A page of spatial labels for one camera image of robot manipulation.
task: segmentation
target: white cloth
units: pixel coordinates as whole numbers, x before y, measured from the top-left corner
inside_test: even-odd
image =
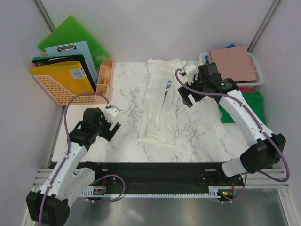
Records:
[[[174,145],[177,126],[176,104],[179,99],[177,89],[180,86],[175,78],[175,70],[184,67],[186,62],[179,59],[150,59],[147,63],[149,80],[138,138],[147,142]]]

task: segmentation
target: white plastic basket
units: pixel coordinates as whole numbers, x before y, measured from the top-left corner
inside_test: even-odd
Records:
[[[205,60],[205,57],[208,56],[208,52],[207,53],[201,53],[199,55],[199,62],[201,65],[204,65],[206,63],[206,60]],[[263,74],[262,74],[262,70],[258,64],[258,62],[256,61],[254,55],[252,53],[248,53],[249,54],[249,57],[251,59],[251,61],[254,63],[255,65],[255,74],[256,74],[256,80],[254,81],[248,81],[248,82],[245,82],[245,83],[237,83],[237,85],[240,87],[240,88],[253,88],[255,86],[260,86],[263,84]]]

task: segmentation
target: marble table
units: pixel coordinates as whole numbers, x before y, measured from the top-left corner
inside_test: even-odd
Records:
[[[209,97],[188,108],[177,103],[177,133],[174,147],[138,141],[143,115],[143,97],[148,80],[146,62],[116,63],[112,105],[121,109],[121,127],[112,141],[98,137],[82,161],[94,162],[217,162],[239,157],[247,148],[245,138],[235,124],[222,124],[217,103]],[[82,120],[87,107],[70,106],[67,115],[71,131]],[[66,145],[60,127],[52,161],[61,158]]]

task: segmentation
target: wooden organizer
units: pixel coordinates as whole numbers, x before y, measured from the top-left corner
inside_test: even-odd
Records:
[[[106,60],[100,65],[96,93],[103,94],[108,100],[111,100],[112,85],[114,76],[114,63],[111,59]],[[35,80],[51,96],[59,106],[66,106],[75,96],[66,87],[49,75],[34,75]],[[71,105],[101,105],[106,104],[104,98],[96,95],[81,96],[75,99]]]

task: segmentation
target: blue cloth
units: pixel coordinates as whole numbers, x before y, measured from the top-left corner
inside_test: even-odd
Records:
[[[235,45],[232,43],[232,44],[226,46],[225,48],[231,48],[231,47],[235,47]],[[205,61],[206,61],[206,63],[209,63],[208,56],[205,56]]]

